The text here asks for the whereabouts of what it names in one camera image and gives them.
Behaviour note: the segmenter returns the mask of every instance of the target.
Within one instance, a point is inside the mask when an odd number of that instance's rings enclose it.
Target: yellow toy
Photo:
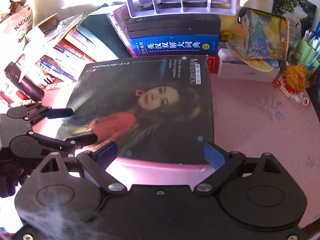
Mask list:
[[[273,81],[273,85],[279,88],[287,98],[290,97],[307,106],[310,104],[310,100],[303,97],[303,91],[307,86],[306,74],[306,65],[292,65],[284,71],[282,77]]]

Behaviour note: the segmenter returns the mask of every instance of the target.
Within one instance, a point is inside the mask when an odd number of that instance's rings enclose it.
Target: blue dictionary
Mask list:
[[[219,35],[161,35],[130,39],[137,56],[217,55]]]

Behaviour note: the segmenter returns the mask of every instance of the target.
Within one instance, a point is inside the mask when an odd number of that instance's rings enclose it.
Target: cardboard box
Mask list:
[[[221,49],[218,55],[220,58],[218,76],[221,79],[272,82],[280,71],[279,68],[270,72],[254,69],[240,59],[234,59],[233,55],[228,53],[228,49]]]

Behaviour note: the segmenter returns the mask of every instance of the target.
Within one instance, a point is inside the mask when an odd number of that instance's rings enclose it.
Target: pink desk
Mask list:
[[[313,222],[320,213],[320,124],[313,107],[287,99],[270,83],[219,80],[211,74],[211,86],[215,143],[248,157],[275,155],[307,196],[300,226]],[[43,104],[65,107],[71,91],[71,87],[46,91]],[[59,125],[57,120],[43,121],[34,130],[55,137]],[[214,169],[119,159],[108,172],[127,187],[133,183],[194,187]]]

